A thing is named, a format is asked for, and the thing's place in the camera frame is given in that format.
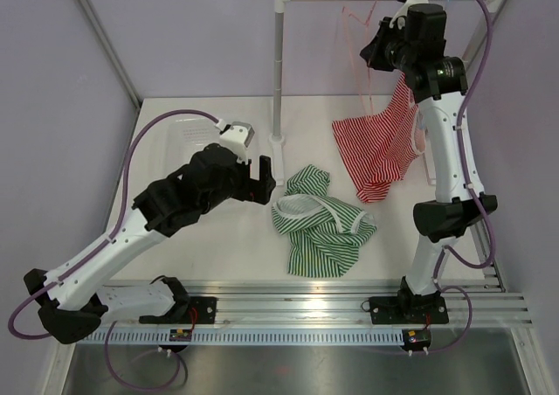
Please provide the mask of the pink wire hanger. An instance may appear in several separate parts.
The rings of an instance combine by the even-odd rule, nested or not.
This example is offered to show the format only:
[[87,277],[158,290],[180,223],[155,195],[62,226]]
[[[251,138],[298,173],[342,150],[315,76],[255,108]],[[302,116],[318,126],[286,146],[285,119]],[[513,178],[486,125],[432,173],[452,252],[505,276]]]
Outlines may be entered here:
[[373,39],[376,8],[379,0],[363,2],[344,1],[341,6],[336,41],[341,50],[337,57],[340,86],[355,103],[355,112],[351,117],[372,115],[376,112],[373,95],[378,87],[378,76],[367,66],[360,56],[361,49]]

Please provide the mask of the green striped tank top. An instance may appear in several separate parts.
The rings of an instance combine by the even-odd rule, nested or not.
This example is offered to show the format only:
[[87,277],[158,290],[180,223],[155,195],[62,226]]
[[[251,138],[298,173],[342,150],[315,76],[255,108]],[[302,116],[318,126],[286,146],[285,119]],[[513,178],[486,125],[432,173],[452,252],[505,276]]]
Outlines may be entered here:
[[272,205],[273,225],[290,242],[290,275],[344,276],[377,230],[372,214],[330,196],[329,185],[329,173],[309,164],[287,180],[284,195]]

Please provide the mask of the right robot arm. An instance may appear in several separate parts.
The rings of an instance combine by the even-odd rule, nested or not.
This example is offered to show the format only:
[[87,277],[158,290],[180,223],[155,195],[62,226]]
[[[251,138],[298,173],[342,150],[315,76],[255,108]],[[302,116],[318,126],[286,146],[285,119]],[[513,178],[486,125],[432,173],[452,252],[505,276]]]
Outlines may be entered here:
[[466,69],[445,56],[446,13],[434,3],[405,3],[386,17],[361,52],[375,70],[399,70],[413,93],[431,142],[436,174],[435,198],[413,208],[419,241],[411,270],[394,296],[369,298],[375,325],[447,324],[438,277],[446,255],[466,230],[497,208],[475,173],[463,104]]

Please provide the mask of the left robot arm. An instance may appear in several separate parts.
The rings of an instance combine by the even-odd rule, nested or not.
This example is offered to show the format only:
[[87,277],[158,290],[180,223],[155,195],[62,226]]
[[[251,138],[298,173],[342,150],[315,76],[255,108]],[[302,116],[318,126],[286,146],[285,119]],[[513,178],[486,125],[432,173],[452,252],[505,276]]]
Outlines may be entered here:
[[230,198],[268,204],[275,185],[268,156],[260,157],[259,176],[253,179],[251,164],[239,161],[229,149],[212,143],[198,151],[135,197],[115,232],[99,237],[57,269],[32,269],[25,275],[25,286],[38,297],[46,334],[69,344],[111,322],[191,322],[190,295],[176,277],[125,288],[107,282],[134,258]]

